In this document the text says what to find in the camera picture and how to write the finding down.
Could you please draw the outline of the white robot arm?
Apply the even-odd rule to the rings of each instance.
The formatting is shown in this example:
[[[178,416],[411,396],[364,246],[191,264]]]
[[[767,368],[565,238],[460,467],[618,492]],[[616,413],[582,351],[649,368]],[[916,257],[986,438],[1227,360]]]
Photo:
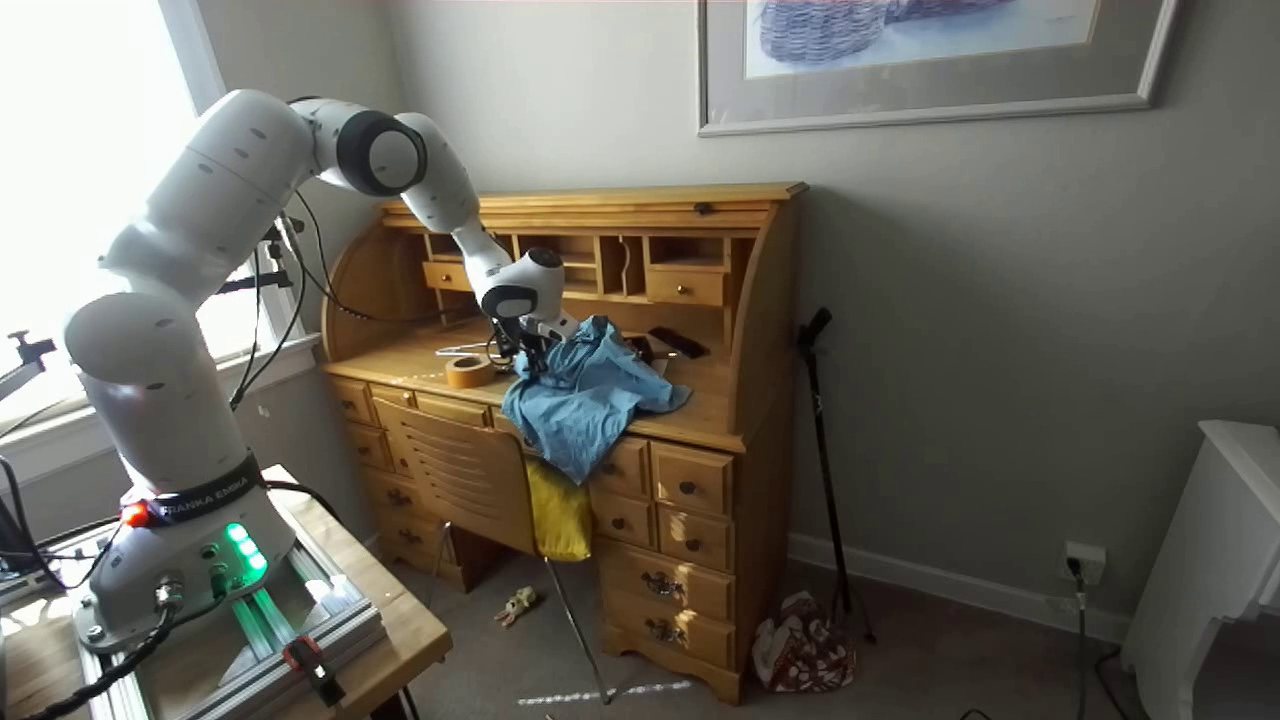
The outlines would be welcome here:
[[[565,264],[546,253],[507,257],[488,236],[460,157],[424,112],[233,87],[102,246],[98,286],[64,325],[132,500],[176,500],[251,462],[195,313],[233,286],[233,273],[309,180],[394,194],[428,232],[446,236],[493,325],[532,334],[566,325]]]

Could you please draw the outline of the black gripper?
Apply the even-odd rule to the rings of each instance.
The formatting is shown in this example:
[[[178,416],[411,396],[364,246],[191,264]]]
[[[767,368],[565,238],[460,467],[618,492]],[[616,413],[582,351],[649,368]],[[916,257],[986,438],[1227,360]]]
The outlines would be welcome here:
[[[496,349],[517,376],[540,376],[554,342],[559,342],[554,325],[517,318],[517,314],[496,318]]]

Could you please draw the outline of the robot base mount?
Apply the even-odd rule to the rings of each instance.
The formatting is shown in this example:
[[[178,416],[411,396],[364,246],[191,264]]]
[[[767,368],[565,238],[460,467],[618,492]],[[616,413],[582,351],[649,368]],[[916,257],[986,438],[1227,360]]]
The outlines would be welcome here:
[[[376,603],[282,515],[241,515],[178,545],[126,527],[75,594],[98,710],[282,720],[357,695],[347,669],[382,639]]]

